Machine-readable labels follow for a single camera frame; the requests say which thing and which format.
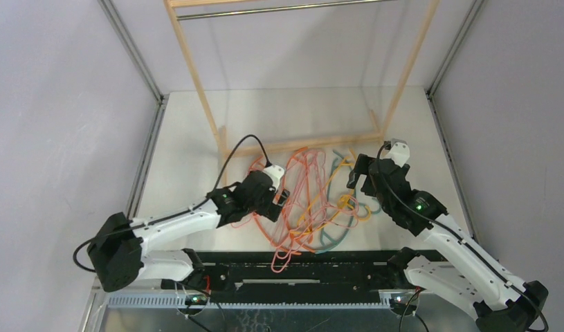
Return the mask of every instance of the table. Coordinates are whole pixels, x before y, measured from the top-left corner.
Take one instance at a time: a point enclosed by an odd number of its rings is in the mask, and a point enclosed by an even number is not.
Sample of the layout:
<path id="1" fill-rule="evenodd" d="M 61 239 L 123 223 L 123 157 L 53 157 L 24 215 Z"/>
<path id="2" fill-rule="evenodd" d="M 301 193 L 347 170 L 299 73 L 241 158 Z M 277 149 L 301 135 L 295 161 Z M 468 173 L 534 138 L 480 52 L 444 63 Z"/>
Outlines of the table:
<path id="1" fill-rule="evenodd" d="M 207 91 L 206 94 L 217 124 L 226 125 L 228 144 L 233 146 L 248 133 L 257 135 L 264 142 L 275 142 L 370 131 L 373 124 L 367 110 L 372 109 L 378 118 L 383 118 L 394 89 L 260 89 Z M 386 137 L 408 142 L 411 170 L 407 179 L 412 187 L 437 197 L 460 227 L 469 231 L 429 103 L 420 86 L 404 89 Z M 375 155 L 379 147 L 379 142 L 353 146 L 357 153 L 369 155 Z M 344 154 L 348 154 L 347 148 L 336 147 Z M 331 155 L 331 149 L 327 149 L 328 167 Z M 285 165 L 288 157 L 289 154 L 270 155 L 274 163 L 281 165 Z M 252 159 L 233 159 L 228 168 L 229 181 L 243 179 Z M 171 93 L 137 216 L 165 214 L 200 201 L 214 185 L 218 162 L 219 152 L 197 94 L 194 91 Z M 338 174 L 334 182 L 336 189 L 331 195 L 344 191 L 346 182 L 347 172 Z M 358 197 L 374 205 L 369 198 L 362 198 L 362 194 Z M 404 246 L 432 249 L 380 213 L 354 228 L 335 250 L 398 250 Z M 163 249 L 184 247 L 198 251 L 273 250 L 253 223 L 238 229 L 228 225 L 191 234 Z"/>

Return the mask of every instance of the teal rope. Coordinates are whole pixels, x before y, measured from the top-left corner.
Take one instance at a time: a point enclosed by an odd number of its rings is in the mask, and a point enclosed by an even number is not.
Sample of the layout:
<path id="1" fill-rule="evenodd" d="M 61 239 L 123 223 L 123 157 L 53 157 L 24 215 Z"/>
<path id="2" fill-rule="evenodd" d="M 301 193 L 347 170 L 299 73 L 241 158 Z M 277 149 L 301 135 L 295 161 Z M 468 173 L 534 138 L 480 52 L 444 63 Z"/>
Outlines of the teal rope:
<path id="1" fill-rule="evenodd" d="M 343 161 L 343 159 L 345 159 L 345 157 L 343 155 L 341 155 L 340 153 L 338 153 L 338 151 L 333 150 L 333 153 L 335 153 L 338 156 L 338 158 L 335 158 L 335 160 L 333 160 L 333 164 L 331 166 L 331 173 L 330 174 L 333 174 L 335 172 L 335 170 L 339 167 L 340 162 Z M 330 192 L 331 192 L 331 183 L 329 182 L 329 185 L 327 187 L 327 201 L 329 200 Z M 353 192 L 353 198 L 355 198 L 355 199 L 357 198 L 357 191 Z M 368 205 L 364 204 L 364 203 L 359 203 L 359 206 L 362 206 L 364 209 L 365 209 L 365 207 L 368 207 Z M 376 211 L 372 211 L 372 214 L 378 214 L 379 212 L 381 212 L 381 206 Z M 353 219 L 354 218 L 355 218 L 354 216 L 351 216 L 349 218 L 349 222 L 347 223 L 347 227 L 351 227 L 353 225 Z M 338 239 L 333 239 L 333 237 L 331 237 L 325 231 L 325 228 L 323 228 L 322 230 L 320 230 L 319 241 L 320 241 L 320 244 L 322 244 L 324 246 L 324 248 L 319 249 L 319 250 L 315 251 L 314 253 L 315 254 L 324 254 L 325 252 L 329 252 L 330 250 L 333 250 L 345 239 L 345 237 L 347 237 L 347 235 L 349 234 L 349 231 L 350 231 L 350 228 L 345 228 L 345 231 L 341 234 L 341 236 Z M 325 243 L 325 238 L 328 239 L 329 241 L 331 241 L 332 244 L 327 246 L 326 243 Z"/>

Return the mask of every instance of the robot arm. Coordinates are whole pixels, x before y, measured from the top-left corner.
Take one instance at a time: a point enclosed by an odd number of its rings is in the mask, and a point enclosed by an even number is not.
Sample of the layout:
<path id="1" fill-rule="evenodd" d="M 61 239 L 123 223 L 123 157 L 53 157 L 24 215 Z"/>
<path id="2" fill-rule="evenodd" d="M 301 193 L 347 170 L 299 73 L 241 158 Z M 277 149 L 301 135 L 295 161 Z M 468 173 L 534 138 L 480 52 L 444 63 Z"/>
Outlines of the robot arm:
<path id="1" fill-rule="evenodd" d="M 380 158 L 384 147 L 389 152 Z M 433 195 L 411 189 L 406 180 L 410 169 L 406 142 L 393 140 L 382 149 L 377 158 L 359 155 L 347 187 L 354 189 L 360 175 L 366 175 L 361 191 L 377 197 L 397 225 L 428 242 L 452 265 L 430 263 L 404 248 L 389 263 L 394 283 L 443 297 L 470 315 L 482 332 L 527 331 L 544 306 L 547 289 L 510 273 L 459 228 Z"/>
<path id="2" fill-rule="evenodd" d="M 161 248 L 186 235 L 237 222 L 251 213 L 276 221 L 289 195 L 282 190 L 274 203 L 284 172 L 277 165 L 250 172 L 242 183 L 215 189 L 202 202 L 166 216 L 132 220 L 123 213 L 110 216 L 87 249 L 103 289 L 117 291 L 142 279 L 181 281 L 202 269 L 193 250 Z"/>

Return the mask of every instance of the wooden stick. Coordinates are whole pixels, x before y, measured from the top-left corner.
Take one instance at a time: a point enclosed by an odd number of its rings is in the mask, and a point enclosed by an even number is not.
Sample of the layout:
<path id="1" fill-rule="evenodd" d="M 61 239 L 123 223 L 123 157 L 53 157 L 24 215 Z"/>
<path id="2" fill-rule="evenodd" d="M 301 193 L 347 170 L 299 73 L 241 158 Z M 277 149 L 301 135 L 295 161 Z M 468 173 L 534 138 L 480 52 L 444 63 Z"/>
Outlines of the wooden stick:
<path id="1" fill-rule="evenodd" d="M 289 142 L 279 142 L 264 144 L 267 153 L 276 153 L 283 151 L 295 151 L 301 147 L 333 147 L 336 145 L 348 145 L 356 143 L 369 143 L 369 142 L 381 142 L 381 133 L 363 133 L 359 135 L 348 135 L 348 136 L 327 136 L 321 138 L 309 138 L 304 140 L 292 140 Z M 242 156 L 252 156 L 262 153 L 261 147 L 255 145 L 252 147 L 240 147 L 235 152 L 233 157 Z"/>
<path id="2" fill-rule="evenodd" d="M 223 148 L 224 148 L 222 150 L 219 150 L 219 155 L 221 157 L 220 158 L 220 167 L 223 167 L 225 165 L 225 160 L 228 157 L 228 152 L 226 150 L 226 145 L 227 145 L 226 144 L 226 126 L 221 127 L 219 134 L 220 134 L 220 138 L 221 138 L 221 143 L 222 143 Z M 227 185 L 226 174 L 227 174 L 227 170 L 225 169 L 225 171 L 223 172 L 223 177 L 221 178 L 221 185 L 223 185 L 223 186 Z"/>
<path id="3" fill-rule="evenodd" d="M 396 112 L 396 108 L 398 107 L 398 103 L 400 102 L 400 98 L 402 97 L 402 93 L 404 92 L 404 87 L 406 86 L 406 82 L 408 81 L 408 77 L 410 77 L 410 73 L 412 72 L 412 67 L 414 67 L 414 63 L 416 62 L 416 58 L 418 57 L 418 53 L 420 52 L 420 48 L 422 47 L 422 43 L 424 42 L 424 37 L 426 37 L 426 33 L 428 32 L 428 28 L 430 27 L 430 23 L 435 16 L 435 12 L 439 6 L 440 0 L 431 0 L 428 4 L 428 9 L 426 14 L 424 15 L 424 21 L 422 22 L 422 26 L 420 31 L 418 32 L 418 36 L 416 37 L 416 41 L 414 42 L 414 46 L 408 55 L 408 60 L 406 60 L 406 65 L 404 66 L 404 70 L 400 75 L 400 79 L 398 80 L 398 85 L 396 86 L 396 91 L 392 96 L 392 101 L 390 102 L 390 106 L 388 107 L 388 112 L 385 115 L 385 119 L 383 121 L 383 127 L 381 129 L 381 133 L 385 135 L 388 131 L 388 127 L 392 122 L 394 117 L 394 113 Z"/>
<path id="4" fill-rule="evenodd" d="M 176 11 L 171 6 L 170 0 L 163 0 L 163 3 L 165 4 L 167 15 L 170 17 L 170 21 L 172 22 L 174 32 L 176 33 L 176 38 L 178 39 L 178 43 L 180 44 L 180 48 L 182 50 L 182 54 L 184 55 L 184 59 L 186 60 L 186 64 L 188 65 L 190 76 L 192 76 L 192 81 L 194 82 L 194 86 L 196 87 L 196 91 L 198 93 L 198 98 L 200 99 L 200 103 L 202 104 L 202 108 L 204 109 L 204 113 L 206 114 L 206 118 L 208 119 L 208 124 L 210 125 L 210 130 L 212 131 L 212 135 L 215 137 L 215 140 L 217 141 L 217 146 L 219 147 L 219 151 L 224 151 L 225 149 L 223 148 L 219 137 L 219 131 L 217 129 L 217 124 L 215 123 L 215 118 L 212 116 L 212 111 L 210 110 L 208 99 L 206 99 L 206 94 L 204 93 L 202 82 L 200 82 L 200 76 L 198 75 L 198 70 L 196 69 L 196 65 L 194 65 L 194 60 L 192 59 L 192 53 L 190 53 L 190 49 L 188 48 L 188 43 L 186 42 L 186 36 L 184 35 L 184 30 L 182 29 L 182 26 L 180 25 L 178 19 L 176 18 Z"/>
<path id="5" fill-rule="evenodd" d="M 182 8 L 182 7 L 218 5 L 223 3 L 247 2 L 247 1 L 256 1 L 256 0 L 172 0 L 170 2 L 170 7 Z"/>
<path id="6" fill-rule="evenodd" d="M 372 119 L 372 125 L 374 126 L 374 130 L 378 133 L 381 133 L 381 128 L 379 127 L 379 122 L 377 122 L 377 116 L 375 115 L 375 112 L 373 111 L 373 109 L 370 109 L 369 112 L 370 112 L 370 118 Z"/>

